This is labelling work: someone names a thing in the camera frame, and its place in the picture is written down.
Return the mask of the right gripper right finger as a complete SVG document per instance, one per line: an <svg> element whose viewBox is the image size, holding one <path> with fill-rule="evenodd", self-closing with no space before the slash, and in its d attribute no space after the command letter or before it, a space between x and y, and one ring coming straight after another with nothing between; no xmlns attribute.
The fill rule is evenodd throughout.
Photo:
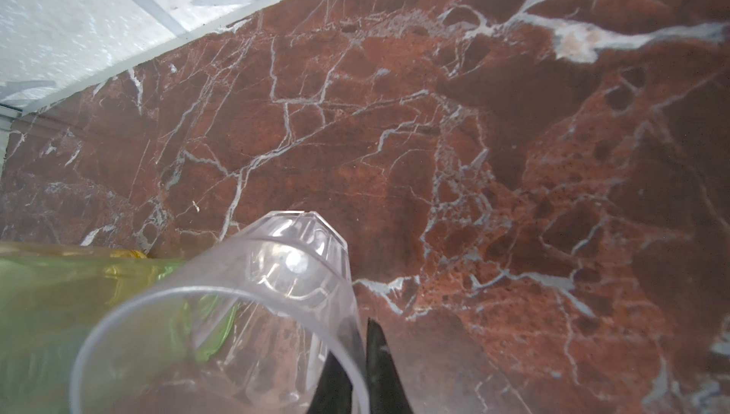
<svg viewBox="0 0 730 414"><path fill-rule="evenodd" d="M413 414L384 331L370 318L366 335L367 385L372 414Z"/></svg>

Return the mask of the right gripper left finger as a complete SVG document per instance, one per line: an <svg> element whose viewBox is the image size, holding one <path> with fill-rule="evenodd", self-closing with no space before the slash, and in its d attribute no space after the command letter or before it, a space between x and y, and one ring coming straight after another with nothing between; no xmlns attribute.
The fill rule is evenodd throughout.
<svg viewBox="0 0 730 414"><path fill-rule="evenodd" d="M308 414L351 414L353 386L336 356L329 352Z"/></svg>

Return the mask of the clear cup back row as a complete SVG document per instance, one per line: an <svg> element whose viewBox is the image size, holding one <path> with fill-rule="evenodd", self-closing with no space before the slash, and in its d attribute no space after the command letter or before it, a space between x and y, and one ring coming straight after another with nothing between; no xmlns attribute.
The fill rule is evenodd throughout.
<svg viewBox="0 0 730 414"><path fill-rule="evenodd" d="M307 413L327 355L370 409L345 239L271 212L114 308L70 379L74 413Z"/></svg>

